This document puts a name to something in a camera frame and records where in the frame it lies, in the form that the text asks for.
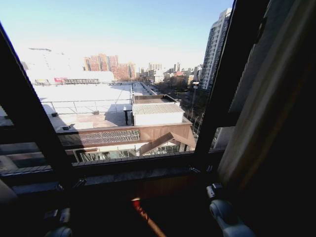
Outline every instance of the sky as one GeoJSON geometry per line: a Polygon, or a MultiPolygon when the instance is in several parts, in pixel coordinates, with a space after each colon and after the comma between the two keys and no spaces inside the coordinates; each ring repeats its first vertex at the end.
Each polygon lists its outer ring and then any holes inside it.
{"type": "Polygon", "coordinates": [[[27,48],[67,54],[82,69],[85,56],[118,55],[148,67],[202,64],[211,25],[233,0],[7,0],[0,21],[20,60],[27,48]]]}

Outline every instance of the signboard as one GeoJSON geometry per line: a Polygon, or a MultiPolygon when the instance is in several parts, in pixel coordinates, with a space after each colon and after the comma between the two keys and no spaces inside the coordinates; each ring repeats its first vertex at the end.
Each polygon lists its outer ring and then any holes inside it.
{"type": "Polygon", "coordinates": [[[54,78],[55,82],[62,83],[67,78],[54,78]]]}

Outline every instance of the brown facade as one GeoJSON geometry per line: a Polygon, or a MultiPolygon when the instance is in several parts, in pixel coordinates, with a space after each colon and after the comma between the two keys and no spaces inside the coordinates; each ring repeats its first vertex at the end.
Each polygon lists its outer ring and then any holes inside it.
{"type": "Polygon", "coordinates": [[[136,66],[133,63],[119,63],[119,57],[107,56],[100,53],[84,58],[84,68],[86,71],[111,71],[116,80],[126,80],[136,78],[136,66]]]}
{"type": "Polygon", "coordinates": [[[92,55],[90,58],[90,69],[91,71],[100,71],[99,57],[92,55]]]}
{"type": "Polygon", "coordinates": [[[109,61],[109,71],[112,71],[112,68],[117,68],[119,66],[119,57],[115,56],[108,56],[109,61]]]}
{"type": "Polygon", "coordinates": [[[100,71],[109,71],[107,56],[104,53],[99,54],[100,71]]]}
{"type": "Polygon", "coordinates": [[[164,125],[123,126],[63,131],[58,132],[58,137],[66,149],[153,142],[170,132],[175,134],[175,136],[178,135],[184,139],[194,141],[191,130],[192,123],[185,118],[184,120],[185,122],[182,123],[164,125]]]}
{"type": "Polygon", "coordinates": [[[116,80],[129,79],[129,68],[128,64],[118,64],[116,67],[111,67],[112,73],[116,80]]]}

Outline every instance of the white roof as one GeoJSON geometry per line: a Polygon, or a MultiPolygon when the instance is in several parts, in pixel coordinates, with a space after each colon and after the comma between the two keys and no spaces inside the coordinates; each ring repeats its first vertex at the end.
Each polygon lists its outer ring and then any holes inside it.
{"type": "Polygon", "coordinates": [[[184,113],[176,104],[136,104],[133,105],[133,115],[184,113]]]}

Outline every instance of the small rooftop structure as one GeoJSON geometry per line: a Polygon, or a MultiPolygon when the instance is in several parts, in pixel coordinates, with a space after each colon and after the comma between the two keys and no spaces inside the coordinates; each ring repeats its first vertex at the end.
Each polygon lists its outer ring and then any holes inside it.
{"type": "Polygon", "coordinates": [[[133,104],[177,103],[168,95],[139,95],[133,96],[133,104]]]}
{"type": "Polygon", "coordinates": [[[184,111],[168,95],[143,95],[133,97],[135,125],[181,123],[184,111]]]}
{"type": "Polygon", "coordinates": [[[133,115],[158,115],[184,113],[176,104],[159,103],[159,104],[138,104],[133,105],[133,115]]]}

